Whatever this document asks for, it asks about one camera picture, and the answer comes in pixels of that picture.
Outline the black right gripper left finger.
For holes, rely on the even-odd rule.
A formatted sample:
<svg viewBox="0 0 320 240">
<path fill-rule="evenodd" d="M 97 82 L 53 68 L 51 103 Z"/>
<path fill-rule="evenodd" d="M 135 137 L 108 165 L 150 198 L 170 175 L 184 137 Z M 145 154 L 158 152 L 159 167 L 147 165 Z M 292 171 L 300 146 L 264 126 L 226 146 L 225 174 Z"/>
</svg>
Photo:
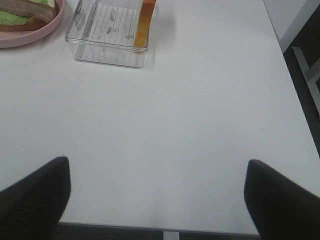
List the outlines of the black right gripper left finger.
<svg viewBox="0 0 320 240">
<path fill-rule="evenodd" d="M 0 192 L 0 238 L 50 239 L 70 195 L 70 163 L 59 156 Z"/>
</svg>

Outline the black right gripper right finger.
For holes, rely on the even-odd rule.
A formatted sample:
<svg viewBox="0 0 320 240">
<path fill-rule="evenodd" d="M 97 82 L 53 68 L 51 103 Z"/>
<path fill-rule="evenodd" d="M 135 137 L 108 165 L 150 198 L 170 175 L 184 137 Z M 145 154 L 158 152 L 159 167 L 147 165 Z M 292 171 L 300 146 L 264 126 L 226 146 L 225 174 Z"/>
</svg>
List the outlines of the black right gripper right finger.
<svg viewBox="0 0 320 240">
<path fill-rule="evenodd" d="M 263 240 L 320 238 L 320 198 L 261 160 L 248 161 L 244 201 Z"/>
</svg>

